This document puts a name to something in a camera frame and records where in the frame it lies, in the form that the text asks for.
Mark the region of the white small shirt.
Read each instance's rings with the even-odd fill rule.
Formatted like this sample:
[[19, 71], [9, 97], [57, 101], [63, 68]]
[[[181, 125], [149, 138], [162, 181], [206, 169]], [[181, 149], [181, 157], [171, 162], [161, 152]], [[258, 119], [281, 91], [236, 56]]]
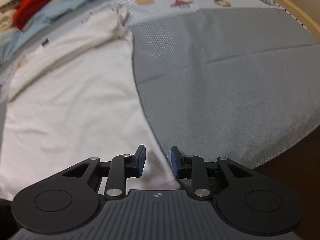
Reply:
[[7, 96], [1, 198], [90, 157], [109, 161], [146, 147], [131, 189], [180, 186], [140, 105], [126, 7], [95, 13], [59, 38], [22, 55]]

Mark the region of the grey printed bed sheet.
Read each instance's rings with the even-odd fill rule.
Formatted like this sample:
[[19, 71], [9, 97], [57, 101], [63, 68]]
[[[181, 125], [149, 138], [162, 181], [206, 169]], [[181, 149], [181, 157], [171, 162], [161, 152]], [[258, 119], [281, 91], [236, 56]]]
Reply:
[[48, 42], [95, 13], [126, 7], [140, 105], [165, 159], [178, 146], [206, 161], [225, 155], [256, 167], [319, 126], [319, 42], [292, 16], [258, 0], [204, 9], [173, 1], [108, 1]]

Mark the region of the light blue quilt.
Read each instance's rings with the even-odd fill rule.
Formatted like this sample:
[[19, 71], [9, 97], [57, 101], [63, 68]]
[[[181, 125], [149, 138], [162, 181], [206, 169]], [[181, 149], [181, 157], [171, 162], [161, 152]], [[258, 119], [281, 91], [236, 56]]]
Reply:
[[9, 61], [25, 43], [61, 16], [75, 11], [92, 0], [52, 0], [26, 23], [22, 30], [1, 36], [1, 64]]

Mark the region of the cream folded blanket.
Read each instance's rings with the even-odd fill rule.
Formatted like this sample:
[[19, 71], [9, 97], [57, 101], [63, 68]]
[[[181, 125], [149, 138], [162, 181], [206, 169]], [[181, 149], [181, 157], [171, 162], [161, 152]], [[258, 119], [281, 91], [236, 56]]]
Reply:
[[0, 18], [0, 33], [4, 34], [16, 30], [16, 25], [14, 22], [14, 16], [17, 9], [10, 9], [5, 12], [1, 12]]

